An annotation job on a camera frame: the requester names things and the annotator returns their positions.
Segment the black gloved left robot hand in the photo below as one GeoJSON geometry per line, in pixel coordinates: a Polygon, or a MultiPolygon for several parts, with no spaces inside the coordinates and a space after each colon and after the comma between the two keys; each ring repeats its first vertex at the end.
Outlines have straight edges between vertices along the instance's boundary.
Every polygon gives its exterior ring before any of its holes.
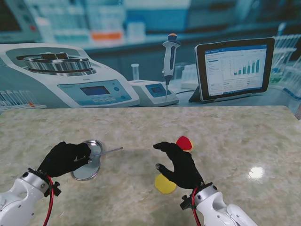
{"type": "Polygon", "coordinates": [[[46,155],[38,171],[51,178],[60,177],[88,164],[91,149],[85,143],[68,144],[60,142],[46,155]]]}

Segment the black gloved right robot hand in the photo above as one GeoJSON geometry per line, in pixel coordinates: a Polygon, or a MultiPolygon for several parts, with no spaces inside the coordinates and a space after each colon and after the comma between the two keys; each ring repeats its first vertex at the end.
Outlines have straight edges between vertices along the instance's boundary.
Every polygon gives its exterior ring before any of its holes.
{"type": "Polygon", "coordinates": [[[174,166],[174,170],[171,171],[160,163],[156,164],[156,169],[169,181],[183,189],[195,189],[204,184],[189,152],[185,152],[177,144],[169,142],[160,142],[154,144],[153,147],[166,153],[174,166]]]}

